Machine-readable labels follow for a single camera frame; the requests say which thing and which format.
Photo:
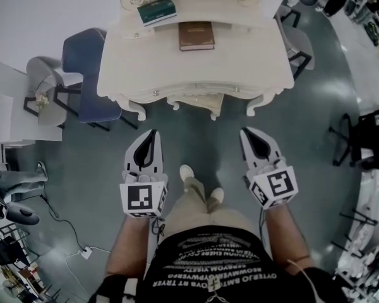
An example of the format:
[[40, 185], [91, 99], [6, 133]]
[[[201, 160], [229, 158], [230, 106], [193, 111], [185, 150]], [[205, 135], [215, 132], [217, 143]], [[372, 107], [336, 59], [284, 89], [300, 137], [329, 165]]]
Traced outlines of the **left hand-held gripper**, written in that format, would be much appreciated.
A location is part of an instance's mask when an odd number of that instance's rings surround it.
[[151, 129], [138, 137], [127, 149], [119, 185], [125, 214], [134, 218], [161, 217], [167, 197], [166, 174], [139, 174], [136, 172], [161, 173], [163, 154], [160, 133]]

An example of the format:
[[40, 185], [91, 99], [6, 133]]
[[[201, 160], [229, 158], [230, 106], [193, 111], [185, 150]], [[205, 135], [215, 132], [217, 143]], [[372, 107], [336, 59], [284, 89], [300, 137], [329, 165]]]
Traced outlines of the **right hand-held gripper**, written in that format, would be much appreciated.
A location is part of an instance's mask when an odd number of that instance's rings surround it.
[[282, 157], [277, 142], [259, 129], [240, 130], [243, 159], [249, 171], [248, 189], [264, 210], [288, 203], [299, 192], [292, 166]]

